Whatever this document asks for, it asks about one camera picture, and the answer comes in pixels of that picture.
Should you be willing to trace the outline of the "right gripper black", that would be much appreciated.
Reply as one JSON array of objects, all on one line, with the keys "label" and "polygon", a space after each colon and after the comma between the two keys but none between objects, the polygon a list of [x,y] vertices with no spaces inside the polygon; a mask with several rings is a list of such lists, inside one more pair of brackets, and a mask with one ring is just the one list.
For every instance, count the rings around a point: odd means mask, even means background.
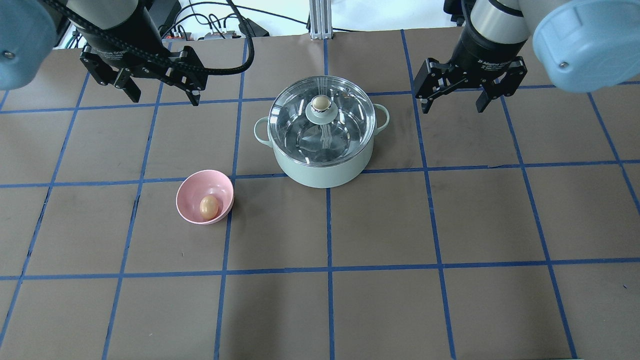
[{"label": "right gripper black", "polygon": [[493,100],[514,95],[527,73],[521,55],[498,62],[471,56],[441,63],[428,57],[414,76],[414,97],[419,100],[422,113],[428,114],[434,100],[444,95],[449,85],[482,85],[475,102],[477,112],[482,113]]}]

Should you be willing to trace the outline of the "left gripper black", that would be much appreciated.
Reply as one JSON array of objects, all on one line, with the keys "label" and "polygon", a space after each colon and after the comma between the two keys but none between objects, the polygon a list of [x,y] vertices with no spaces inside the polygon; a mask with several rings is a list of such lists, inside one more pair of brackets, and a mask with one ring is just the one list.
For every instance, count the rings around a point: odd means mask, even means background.
[{"label": "left gripper black", "polygon": [[201,68],[200,58],[192,47],[181,51],[163,50],[160,55],[168,55],[169,63],[143,59],[125,50],[103,51],[85,45],[80,53],[80,61],[91,77],[102,86],[112,85],[121,90],[133,103],[139,103],[141,89],[134,78],[156,79],[185,91],[190,103],[198,107],[201,92],[206,89],[208,76],[190,70],[178,69],[176,62],[185,66]]}]

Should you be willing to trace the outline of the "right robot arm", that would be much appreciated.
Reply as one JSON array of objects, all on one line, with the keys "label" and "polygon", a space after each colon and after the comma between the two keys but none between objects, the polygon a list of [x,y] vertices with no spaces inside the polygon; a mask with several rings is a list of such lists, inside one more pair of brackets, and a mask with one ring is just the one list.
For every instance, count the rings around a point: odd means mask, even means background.
[{"label": "right robot arm", "polygon": [[527,41],[563,91],[597,91],[640,71],[637,0],[447,0],[443,9],[462,31],[447,62],[428,57],[414,77],[424,114],[460,89],[481,90],[480,113],[514,95],[528,73],[519,55]]}]

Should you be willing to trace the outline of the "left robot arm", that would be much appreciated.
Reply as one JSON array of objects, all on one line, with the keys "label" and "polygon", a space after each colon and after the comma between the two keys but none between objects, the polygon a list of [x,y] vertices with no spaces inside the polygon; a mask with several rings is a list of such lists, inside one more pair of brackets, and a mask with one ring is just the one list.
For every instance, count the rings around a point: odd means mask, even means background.
[{"label": "left robot arm", "polygon": [[[62,0],[61,5],[105,34],[152,55],[183,65],[202,64],[192,47],[170,52],[162,44],[160,32],[143,0]],[[3,91],[11,91],[35,79],[41,64],[59,41],[60,24],[66,16],[43,0],[3,0],[0,16],[0,85]],[[86,25],[76,22],[75,26],[86,39],[80,61],[99,85],[112,85],[137,103],[141,89],[134,79],[156,79],[185,91],[192,105],[199,104],[207,75],[144,59],[132,50],[110,43]]]}]

